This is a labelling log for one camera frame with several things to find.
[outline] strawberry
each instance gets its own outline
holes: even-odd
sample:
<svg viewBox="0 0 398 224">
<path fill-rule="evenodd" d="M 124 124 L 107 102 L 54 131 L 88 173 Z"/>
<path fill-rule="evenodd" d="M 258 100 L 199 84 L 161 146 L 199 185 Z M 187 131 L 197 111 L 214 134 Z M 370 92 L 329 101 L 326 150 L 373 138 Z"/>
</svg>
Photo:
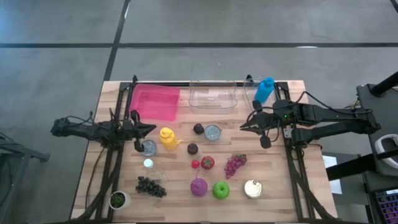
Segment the strawberry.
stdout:
<svg viewBox="0 0 398 224">
<path fill-rule="evenodd" d="M 214 166 L 214 159 L 211 156 L 205 156 L 202 160 L 200 165 L 204 169 L 211 169 Z"/>
<path fill-rule="evenodd" d="M 199 167 L 199 165 L 200 165 L 199 161 L 197 161 L 196 159 L 192 160 L 192 164 L 191 164 L 192 168 L 196 169 Z"/>
</svg>

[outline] small potted plant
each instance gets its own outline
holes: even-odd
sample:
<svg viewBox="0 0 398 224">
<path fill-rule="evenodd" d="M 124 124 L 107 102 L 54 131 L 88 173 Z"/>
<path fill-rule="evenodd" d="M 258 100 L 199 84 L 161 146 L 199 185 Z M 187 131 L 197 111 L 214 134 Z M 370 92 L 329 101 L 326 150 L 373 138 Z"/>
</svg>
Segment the small potted plant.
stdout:
<svg viewBox="0 0 398 224">
<path fill-rule="evenodd" d="M 126 208 L 130 205 L 130 203 L 130 195 L 122 191 L 113 192 L 111 194 L 111 198 L 109 199 L 109 206 L 114 210 Z"/>
</svg>

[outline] wooden tabletop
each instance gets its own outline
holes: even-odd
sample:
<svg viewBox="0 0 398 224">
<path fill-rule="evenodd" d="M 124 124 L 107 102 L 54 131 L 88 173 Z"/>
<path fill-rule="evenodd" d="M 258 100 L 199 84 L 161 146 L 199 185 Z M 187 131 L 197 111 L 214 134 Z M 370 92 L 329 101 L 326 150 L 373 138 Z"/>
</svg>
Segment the wooden tabletop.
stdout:
<svg viewBox="0 0 398 224">
<path fill-rule="evenodd" d="M 292 100 L 296 100 L 305 90 L 302 80 L 288 81 L 288 84 Z M 119 82 L 104 82 L 99 98 L 96 122 L 110 119 L 109 108 L 114 111 L 118 90 Z M 175 121 L 142 119 L 143 123 L 157 125 L 157 128 L 146 139 L 151 139 L 157 144 L 158 152 L 152 158 L 161 179 L 159 184 L 165 187 L 167 196 L 157 198 L 136 192 L 137 177 L 147 175 L 142 163 L 145 157 L 134 149 L 133 142 L 126 142 L 118 189 L 129 193 L 132 202 L 128 208 L 115 211 L 114 221 L 297 221 L 283 138 L 279 136 L 278 140 L 272 143 L 271 148 L 263 149 L 260 146 L 259 136 L 239 130 L 239 126 L 245 122 L 249 113 L 243 94 L 243 89 L 238 87 L 238 105 L 230 114 L 193 114 L 188 104 L 189 89 L 188 87 L 181 88 L 179 111 Z M 271 105 L 274 100 L 274 95 L 270 96 L 267 105 Z M 121 111 L 124 111 L 125 102 L 126 97 Z M 307 96 L 302 98 L 302 102 L 308 102 Z M 203 135 L 197 136 L 192 129 L 193 125 L 198 122 L 204 127 L 209 124 L 219 126 L 222 130 L 220 139 L 217 142 L 208 142 Z M 177 139 L 183 140 L 176 150 L 167 151 L 160 143 L 159 131 L 163 127 L 172 129 Z M 274 139 L 276 133 L 276 129 L 271 130 L 269 137 Z M 187 146 L 192 142 L 199 147 L 199 153 L 195 156 L 187 153 Z M 101 150 L 102 148 L 97 142 L 89 143 L 71 218 L 76 218 L 84 212 L 88 181 Z M 233 154 L 246 154 L 248 161 L 245 166 L 236 171 L 232 178 L 226 180 L 224 166 L 227 159 Z M 198 174 L 198 177 L 205 179 L 209 186 L 208 193 L 201 198 L 195 197 L 190 191 L 190 183 L 197 173 L 197 169 L 192 169 L 190 164 L 192 159 L 199 156 L 211 156 L 215 159 L 215 166 L 211 170 L 202 169 Z M 100 188 L 105 157 L 106 153 L 104 152 L 93 177 L 89 202 L 94 199 Z M 311 191 L 326 210 L 337 217 L 320 148 L 314 145 L 308 146 L 305 149 L 304 161 Z M 262 183 L 264 193 L 259 199 L 249 199 L 245 196 L 243 185 L 248 179 L 257 179 Z M 229 183 L 231 193 L 225 200 L 218 200 L 211 193 L 213 184 L 218 181 Z M 300 197 L 303 211 L 306 213 L 305 200 L 301 191 Z M 106 204 L 103 214 L 106 215 L 107 209 L 108 205 Z"/>
</svg>

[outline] blue bottle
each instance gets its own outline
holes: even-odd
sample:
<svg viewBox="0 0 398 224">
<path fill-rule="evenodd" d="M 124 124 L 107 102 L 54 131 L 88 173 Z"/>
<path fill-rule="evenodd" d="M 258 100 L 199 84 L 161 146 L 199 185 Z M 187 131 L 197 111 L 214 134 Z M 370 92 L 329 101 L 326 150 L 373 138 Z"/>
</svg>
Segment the blue bottle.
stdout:
<svg viewBox="0 0 398 224">
<path fill-rule="evenodd" d="M 265 103 L 268 99 L 268 96 L 274 90 L 274 82 L 275 80 L 272 77 L 267 77 L 261 81 L 254 99 L 260 101 L 261 104 Z"/>
</svg>

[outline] gray concrete floor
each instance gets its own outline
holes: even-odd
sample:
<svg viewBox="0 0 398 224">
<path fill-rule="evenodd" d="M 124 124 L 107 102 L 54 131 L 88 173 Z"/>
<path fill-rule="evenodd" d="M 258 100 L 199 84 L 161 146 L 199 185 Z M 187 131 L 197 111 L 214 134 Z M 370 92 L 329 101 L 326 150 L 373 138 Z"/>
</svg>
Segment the gray concrete floor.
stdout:
<svg viewBox="0 0 398 224">
<path fill-rule="evenodd" d="M 112 43 L 123 2 L 0 1 L 0 43 Z M 389 0 L 135 0 L 121 42 L 398 42 L 397 21 Z M 87 141 L 53 137 L 50 128 L 55 118 L 95 110 L 110 50 L 0 49 L 0 131 L 51 153 L 48 163 L 30 164 L 13 223 L 68 219 Z M 398 48 L 119 49 L 111 80 L 302 79 L 340 107 L 355 100 L 357 85 L 398 70 L 397 57 Z M 355 134 L 320 143 L 370 152 Z M 338 211 L 344 219 L 355 209 Z"/>
</svg>

